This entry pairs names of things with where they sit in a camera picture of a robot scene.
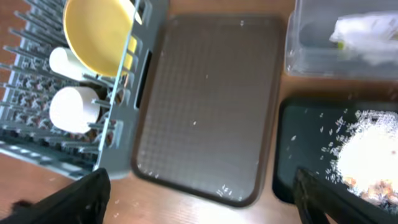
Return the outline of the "white cup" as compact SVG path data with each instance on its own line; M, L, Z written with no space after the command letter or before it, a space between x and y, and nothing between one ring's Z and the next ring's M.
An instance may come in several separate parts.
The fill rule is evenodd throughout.
M85 81L84 75L96 76L75 57L69 48L57 47L53 49L50 53L49 65L53 72L79 82Z

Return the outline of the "white napkin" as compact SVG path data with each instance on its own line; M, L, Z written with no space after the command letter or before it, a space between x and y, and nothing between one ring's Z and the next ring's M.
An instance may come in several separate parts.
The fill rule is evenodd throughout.
M397 63L397 12L368 12L341 16L329 41L362 57L371 65Z

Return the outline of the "yellow plate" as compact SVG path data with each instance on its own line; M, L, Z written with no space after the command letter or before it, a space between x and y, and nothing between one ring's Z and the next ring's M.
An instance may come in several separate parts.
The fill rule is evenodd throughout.
M105 77L118 74L126 39L136 14L135 1L68 0L63 29L71 51L92 72Z

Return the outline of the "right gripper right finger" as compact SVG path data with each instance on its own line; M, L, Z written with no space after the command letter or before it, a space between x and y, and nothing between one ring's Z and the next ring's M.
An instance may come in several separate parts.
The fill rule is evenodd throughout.
M313 172L297 169L293 187L294 204L302 223L397 223L392 215L352 194L340 195Z

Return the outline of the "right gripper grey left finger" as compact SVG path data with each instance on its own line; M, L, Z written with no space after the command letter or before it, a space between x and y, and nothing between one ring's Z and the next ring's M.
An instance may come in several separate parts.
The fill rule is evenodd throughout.
M13 203L1 224L102 224L110 191L109 175L99 168L37 203Z

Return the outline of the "yellow green snack wrapper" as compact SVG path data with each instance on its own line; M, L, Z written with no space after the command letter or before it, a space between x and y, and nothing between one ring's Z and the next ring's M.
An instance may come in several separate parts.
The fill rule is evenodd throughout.
M344 48L345 48L344 43L338 42L338 49L339 49L339 50L343 50Z

